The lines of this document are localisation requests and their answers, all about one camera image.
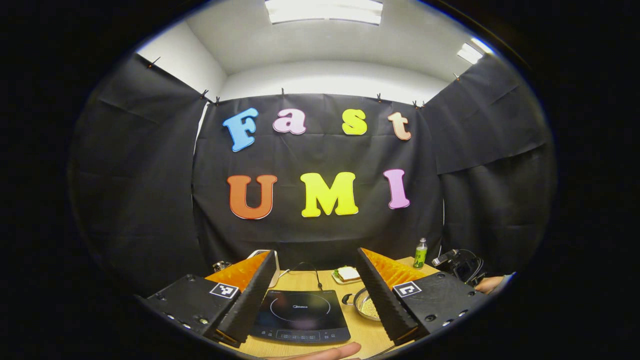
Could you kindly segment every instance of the sandwich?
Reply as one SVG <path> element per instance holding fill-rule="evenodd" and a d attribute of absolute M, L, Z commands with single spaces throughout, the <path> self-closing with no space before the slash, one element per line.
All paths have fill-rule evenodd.
<path fill-rule="evenodd" d="M 356 268 L 354 268 L 353 266 L 343 266 L 341 268 L 337 268 L 333 271 L 333 274 L 342 282 L 360 280 L 360 274 L 358 274 L 358 270 L 356 270 Z"/>

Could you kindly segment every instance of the wooden table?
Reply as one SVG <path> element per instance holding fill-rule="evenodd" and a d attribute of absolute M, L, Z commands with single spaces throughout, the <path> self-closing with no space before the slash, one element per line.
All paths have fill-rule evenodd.
<path fill-rule="evenodd" d="M 408 257 L 400 259 L 398 260 L 398 262 L 408 266 L 412 266 L 413 258 Z M 438 272 L 438 270 L 432 268 L 431 266 L 428 266 L 427 264 L 425 264 L 424 267 L 420 269 L 420 271 L 424 272 L 427 275 L 435 274 L 436 272 Z M 353 295 L 355 295 L 358 291 L 364 288 L 364 283 L 362 281 L 354 282 L 353 284 L 340 285 L 336 283 L 335 280 L 333 280 L 333 277 L 331 275 L 332 272 L 333 270 L 320 270 L 318 271 L 318 277 L 320 278 L 320 282 L 323 285 L 323 290 L 335 290 L 336 295 L 338 296 L 338 300 L 342 299 L 342 297 L 348 293 L 352 293 Z M 318 290 L 316 284 L 317 281 L 315 272 L 294 271 L 283 275 L 278 280 L 278 284 L 271 288 L 271 290 L 316 291 Z M 326 350 L 328 348 L 338 347 L 355 341 L 361 344 L 362 348 L 359 352 L 351 357 L 366 359 L 390 348 L 393 345 L 393 342 L 387 337 L 387 333 L 382 327 L 381 322 L 375 322 L 362 317 L 360 314 L 358 314 L 358 311 L 355 309 L 355 307 L 351 305 L 344 305 L 343 303 L 340 303 L 340 306 L 342 307 L 342 313 L 344 314 L 344 319 L 345 321 L 347 321 L 349 333 L 351 334 L 351 339 L 349 341 L 329 345 L 303 345 L 268 341 L 249 335 L 246 342 L 243 343 L 240 346 L 240 349 L 237 350 L 239 350 L 240 352 L 244 352 L 245 354 L 257 357 L 294 356 L 307 354 L 309 352 Z"/>

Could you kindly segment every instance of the orange foam pad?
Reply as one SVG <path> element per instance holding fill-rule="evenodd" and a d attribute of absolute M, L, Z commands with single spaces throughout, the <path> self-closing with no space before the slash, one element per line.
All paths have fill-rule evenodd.
<path fill-rule="evenodd" d="M 392 290 L 395 285 L 415 281 L 427 276 L 410 266 L 400 264 L 396 260 L 390 259 L 371 250 L 362 248 L 362 251 L 369 258 L 369 261 L 371 261 L 380 276 L 382 276 L 382 279 L 389 287 L 389 290 Z"/>
<path fill-rule="evenodd" d="M 228 268 L 214 272 L 213 274 L 205 277 L 205 279 L 215 282 L 222 282 L 223 284 L 237 286 L 240 292 L 244 292 L 247 285 L 251 281 L 255 272 L 258 270 L 264 259 L 269 253 L 263 252 L 252 258 L 248 258 L 235 263 Z"/>

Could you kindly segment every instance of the black fabric backdrop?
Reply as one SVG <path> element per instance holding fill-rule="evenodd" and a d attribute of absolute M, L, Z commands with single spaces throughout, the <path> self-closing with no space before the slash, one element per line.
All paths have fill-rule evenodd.
<path fill-rule="evenodd" d="M 468 249 L 489 275 L 522 269 L 556 190 L 551 134 L 516 72 L 484 56 L 423 109 L 445 204 L 442 251 Z"/>
<path fill-rule="evenodd" d="M 205 100 L 149 63 L 134 55 L 94 91 L 68 167 L 74 212 L 98 261 L 142 295 L 208 274 L 191 210 Z"/>
<path fill-rule="evenodd" d="M 232 152 L 232 137 L 222 122 L 255 108 L 255 142 Z M 305 112 L 301 135 L 279 133 L 273 122 L 282 109 Z M 346 135 L 342 112 L 362 109 L 368 129 Z M 403 141 L 387 119 L 394 112 L 408 119 L 412 137 Z M 404 190 L 411 204 L 390 209 L 383 172 L 405 171 Z M 321 213 L 304 218 L 305 183 L 300 175 L 316 172 L 331 186 L 339 172 L 352 172 L 355 215 Z M 274 175 L 273 209 L 260 220 L 242 219 L 229 207 L 227 178 L 251 177 L 247 205 L 260 204 L 259 175 Z M 431 135 L 419 110 L 407 104 L 344 95 L 270 95 L 210 105 L 196 145 L 193 171 L 194 212 L 200 244 L 208 263 L 238 261 L 255 249 L 275 249 L 281 268 L 309 261 L 318 269 L 354 265 L 358 247 L 392 258 L 413 255 L 421 237 L 433 257 L 442 232 L 442 198 L 431 148 Z"/>

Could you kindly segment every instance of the bread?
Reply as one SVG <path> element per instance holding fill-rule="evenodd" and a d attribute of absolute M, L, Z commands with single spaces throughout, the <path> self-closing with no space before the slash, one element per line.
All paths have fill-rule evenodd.
<path fill-rule="evenodd" d="M 369 258 L 369 261 L 371 261 L 371 264 L 376 268 L 380 276 L 382 276 L 382 279 L 385 281 L 385 284 L 387 284 L 389 290 L 391 290 L 395 285 L 415 281 L 427 276 L 410 266 L 400 264 L 396 260 L 389 259 L 388 257 L 382 256 L 371 250 L 362 248 L 362 251 L 365 253 L 367 258 Z"/>
<path fill-rule="evenodd" d="M 270 251 L 263 252 L 262 254 L 257 254 L 254 257 L 242 260 L 239 263 L 235 263 L 228 268 L 224 268 L 219 272 L 205 277 L 205 279 L 237 286 L 240 292 L 243 292 L 269 253 Z"/>
<path fill-rule="evenodd" d="M 335 269 L 335 273 L 338 275 L 338 278 L 342 282 L 360 280 L 360 274 L 358 274 L 358 270 L 356 270 L 352 266 L 343 266 L 341 268 Z"/>

